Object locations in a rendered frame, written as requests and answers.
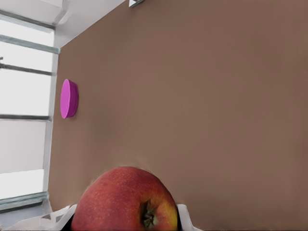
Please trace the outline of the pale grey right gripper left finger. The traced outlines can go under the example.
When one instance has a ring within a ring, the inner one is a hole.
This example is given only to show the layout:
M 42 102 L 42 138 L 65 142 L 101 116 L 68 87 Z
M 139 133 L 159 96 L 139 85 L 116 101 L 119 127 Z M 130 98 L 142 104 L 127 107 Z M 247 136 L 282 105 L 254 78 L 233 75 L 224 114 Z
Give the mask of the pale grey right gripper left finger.
M 58 211 L 48 213 L 40 218 L 40 228 L 43 231 L 70 230 L 70 222 L 77 204 L 66 206 Z

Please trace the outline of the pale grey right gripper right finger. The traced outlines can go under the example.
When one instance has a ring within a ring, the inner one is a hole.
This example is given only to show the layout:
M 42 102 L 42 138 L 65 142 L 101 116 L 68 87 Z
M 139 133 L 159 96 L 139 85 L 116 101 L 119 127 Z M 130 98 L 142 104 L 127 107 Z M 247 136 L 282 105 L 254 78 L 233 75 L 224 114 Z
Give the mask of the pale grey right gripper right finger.
M 201 229 L 193 226 L 187 206 L 184 204 L 177 204 L 180 230 L 181 231 L 202 231 Z

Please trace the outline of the red apple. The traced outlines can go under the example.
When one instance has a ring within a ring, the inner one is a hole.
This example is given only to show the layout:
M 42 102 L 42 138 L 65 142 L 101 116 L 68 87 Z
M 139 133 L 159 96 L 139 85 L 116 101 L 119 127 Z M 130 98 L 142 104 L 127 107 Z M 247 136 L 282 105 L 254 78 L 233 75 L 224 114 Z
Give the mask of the red apple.
M 116 167 L 82 194 L 73 231 L 177 231 L 176 203 L 161 180 L 136 167 Z

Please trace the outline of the magenta bowl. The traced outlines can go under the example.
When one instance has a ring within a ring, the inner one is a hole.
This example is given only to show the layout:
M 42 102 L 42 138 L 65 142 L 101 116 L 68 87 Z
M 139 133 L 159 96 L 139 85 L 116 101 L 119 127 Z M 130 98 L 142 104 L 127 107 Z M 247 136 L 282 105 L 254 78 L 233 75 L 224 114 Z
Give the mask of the magenta bowl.
M 78 87 L 69 79 L 65 79 L 61 89 L 60 112 L 63 119 L 72 117 L 77 111 Z

